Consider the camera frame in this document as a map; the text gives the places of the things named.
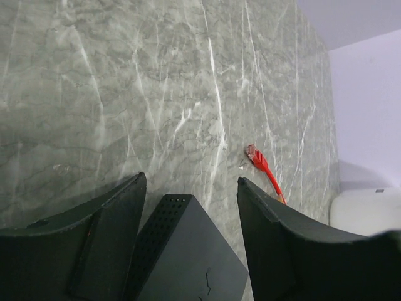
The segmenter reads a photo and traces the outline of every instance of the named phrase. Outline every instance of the white object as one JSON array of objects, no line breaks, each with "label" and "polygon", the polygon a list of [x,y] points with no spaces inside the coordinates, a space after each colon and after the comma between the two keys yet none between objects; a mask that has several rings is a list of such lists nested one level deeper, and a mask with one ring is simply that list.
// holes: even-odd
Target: white object
[{"label": "white object", "polygon": [[401,230],[401,189],[344,191],[331,204],[330,226],[365,236]]}]

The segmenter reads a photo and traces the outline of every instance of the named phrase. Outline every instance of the wall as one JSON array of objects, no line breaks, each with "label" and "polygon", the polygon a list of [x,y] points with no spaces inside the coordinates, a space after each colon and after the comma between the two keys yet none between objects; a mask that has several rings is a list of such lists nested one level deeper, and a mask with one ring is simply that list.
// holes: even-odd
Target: wall
[{"label": "wall", "polygon": [[330,51],[341,188],[401,184],[401,30]]},{"label": "wall", "polygon": [[329,50],[401,29],[399,0],[298,0]]}]

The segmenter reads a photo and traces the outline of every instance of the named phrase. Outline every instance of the perforated side panel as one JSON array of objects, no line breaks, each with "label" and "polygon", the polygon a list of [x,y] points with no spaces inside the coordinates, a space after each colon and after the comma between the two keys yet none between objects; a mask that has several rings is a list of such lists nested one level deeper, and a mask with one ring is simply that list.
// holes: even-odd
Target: perforated side panel
[{"label": "perforated side panel", "polygon": [[165,195],[142,228],[127,279],[128,300],[135,300],[140,293],[191,198],[191,195]]}]

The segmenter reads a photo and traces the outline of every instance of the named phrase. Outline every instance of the gray marble countertop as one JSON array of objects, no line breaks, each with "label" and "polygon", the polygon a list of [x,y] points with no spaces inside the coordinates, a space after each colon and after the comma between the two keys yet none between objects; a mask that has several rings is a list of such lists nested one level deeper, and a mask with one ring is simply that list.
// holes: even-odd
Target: gray marble countertop
[{"label": "gray marble countertop", "polygon": [[289,206],[327,223],[329,59],[295,0],[0,0],[0,30],[1,227],[143,171],[144,221],[194,194],[245,263],[237,178],[273,192],[248,144]]}]

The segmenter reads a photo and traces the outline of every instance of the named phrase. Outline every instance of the black line marking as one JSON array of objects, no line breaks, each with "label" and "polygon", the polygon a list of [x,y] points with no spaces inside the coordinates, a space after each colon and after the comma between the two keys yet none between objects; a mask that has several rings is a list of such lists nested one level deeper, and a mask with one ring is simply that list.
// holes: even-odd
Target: black line marking
[{"label": "black line marking", "polygon": [[207,292],[207,295],[209,296],[209,294],[211,293],[211,287],[209,286],[209,279],[207,277],[207,273],[206,273],[206,285],[207,285],[207,288],[209,289],[209,291]]}]

